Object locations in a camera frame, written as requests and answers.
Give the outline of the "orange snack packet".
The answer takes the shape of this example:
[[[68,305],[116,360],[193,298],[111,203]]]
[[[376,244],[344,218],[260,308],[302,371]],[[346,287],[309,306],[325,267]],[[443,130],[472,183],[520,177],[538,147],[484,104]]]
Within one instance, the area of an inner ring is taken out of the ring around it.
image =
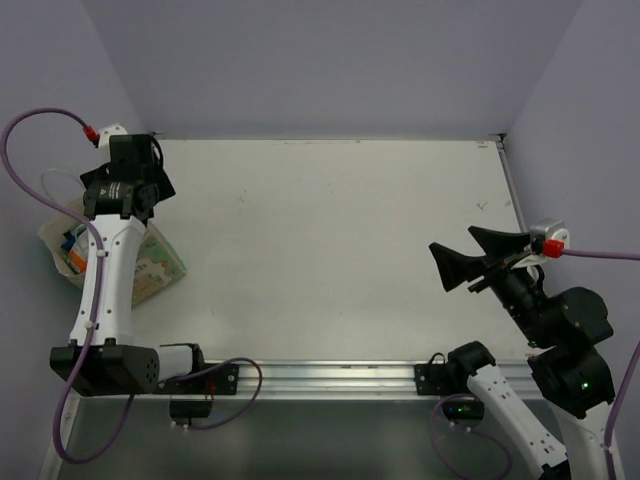
[[[84,273],[87,269],[86,257],[75,251],[70,251],[67,253],[66,262],[75,274]]]

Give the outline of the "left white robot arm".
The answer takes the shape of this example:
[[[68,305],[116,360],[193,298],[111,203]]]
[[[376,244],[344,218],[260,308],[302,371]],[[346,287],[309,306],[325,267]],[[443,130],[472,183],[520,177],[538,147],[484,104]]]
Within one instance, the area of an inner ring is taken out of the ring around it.
[[[132,293],[136,259],[156,205],[175,194],[151,134],[109,127],[99,135],[107,159],[81,175],[81,220],[88,259],[79,312],[67,345],[54,347],[50,367],[84,397],[153,394],[174,381],[185,392],[208,379],[195,343],[135,344]]]

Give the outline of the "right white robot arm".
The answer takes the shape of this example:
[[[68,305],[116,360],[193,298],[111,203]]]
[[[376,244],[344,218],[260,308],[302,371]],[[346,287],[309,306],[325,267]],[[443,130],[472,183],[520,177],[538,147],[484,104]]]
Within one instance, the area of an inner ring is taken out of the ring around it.
[[[472,394],[496,418],[536,479],[622,479],[624,469],[607,421],[615,390],[598,343],[613,329],[602,297],[584,287],[555,296],[543,288],[543,263],[561,256],[570,234],[563,222],[547,220],[526,233],[471,226],[481,247],[467,256],[439,243],[429,250],[442,285],[467,283],[471,292],[491,290],[536,353],[527,364],[549,402],[562,436],[556,438],[529,410],[480,342],[450,351],[444,364],[425,366],[433,385]]]

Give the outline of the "patterned paper bag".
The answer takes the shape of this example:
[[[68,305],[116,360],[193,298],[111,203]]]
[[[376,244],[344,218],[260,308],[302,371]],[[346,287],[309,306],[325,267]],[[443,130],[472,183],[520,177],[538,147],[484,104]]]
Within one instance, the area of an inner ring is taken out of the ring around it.
[[[88,262],[89,234],[86,226],[66,214],[56,213],[37,233],[52,255],[59,274],[79,289],[84,286],[85,272],[75,274],[66,255],[75,251]],[[133,280],[132,305],[158,294],[186,275],[187,269],[169,241],[151,222],[141,241]]]

